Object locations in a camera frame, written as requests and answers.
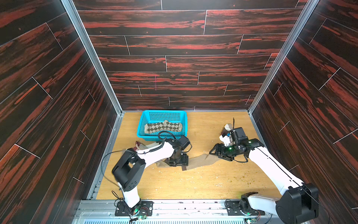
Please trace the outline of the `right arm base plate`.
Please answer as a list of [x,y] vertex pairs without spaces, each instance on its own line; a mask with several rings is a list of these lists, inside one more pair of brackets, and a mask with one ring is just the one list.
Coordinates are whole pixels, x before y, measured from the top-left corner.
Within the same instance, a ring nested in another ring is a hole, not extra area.
[[252,209],[247,201],[226,199],[224,206],[229,216],[264,216],[265,212]]

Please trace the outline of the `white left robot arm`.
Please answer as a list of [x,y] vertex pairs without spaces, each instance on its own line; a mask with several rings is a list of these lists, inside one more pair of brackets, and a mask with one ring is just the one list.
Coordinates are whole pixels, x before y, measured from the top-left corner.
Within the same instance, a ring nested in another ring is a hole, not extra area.
[[132,213],[140,207],[137,186],[144,170],[162,160],[170,167],[187,166],[187,147],[192,148],[190,140],[182,135],[178,139],[160,139],[142,150],[129,148],[122,154],[112,169],[112,174],[122,191],[125,205]]

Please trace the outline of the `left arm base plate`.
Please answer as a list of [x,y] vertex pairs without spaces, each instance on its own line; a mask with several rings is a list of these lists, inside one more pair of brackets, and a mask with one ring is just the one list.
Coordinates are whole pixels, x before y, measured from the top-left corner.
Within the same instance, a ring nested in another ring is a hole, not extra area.
[[140,201],[133,208],[130,208],[124,201],[117,201],[116,203],[116,217],[136,216],[146,218],[152,214],[153,201]]

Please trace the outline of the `white striped sock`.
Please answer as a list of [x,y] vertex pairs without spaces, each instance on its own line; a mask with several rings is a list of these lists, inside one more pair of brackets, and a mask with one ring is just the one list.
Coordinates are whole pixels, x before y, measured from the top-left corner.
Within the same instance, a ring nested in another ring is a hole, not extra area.
[[219,136],[220,141],[222,141],[224,146],[226,147],[233,145],[233,138],[230,132],[232,129],[233,129],[232,124],[226,124]]

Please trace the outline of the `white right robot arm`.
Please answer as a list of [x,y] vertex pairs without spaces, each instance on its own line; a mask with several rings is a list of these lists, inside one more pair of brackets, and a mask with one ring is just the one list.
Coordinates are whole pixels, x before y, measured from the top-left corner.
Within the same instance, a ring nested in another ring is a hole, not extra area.
[[278,216],[285,224],[300,224],[319,216],[319,191],[311,183],[289,172],[258,139],[249,139],[243,128],[233,128],[226,124],[220,135],[221,144],[216,144],[209,152],[220,159],[235,161],[243,155],[244,162],[254,162],[273,182],[281,198],[265,197],[258,192],[241,195],[239,201],[226,200],[228,215],[241,213],[252,218],[245,219],[251,224],[266,213]]

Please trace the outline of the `tan ribbed sock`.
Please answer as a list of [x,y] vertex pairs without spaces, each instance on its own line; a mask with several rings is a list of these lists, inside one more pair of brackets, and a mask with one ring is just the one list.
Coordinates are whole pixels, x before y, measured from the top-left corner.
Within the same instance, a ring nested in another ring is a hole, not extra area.
[[170,168],[170,165],[163,160],[159,160],[156,163],[157,168]]
[[189,158],[188,165],[182,166],[182,171],[187,171],[198,167],[210,166],[215,164],[219,160],[220,158],[215,155],[202,154],[197,157]]

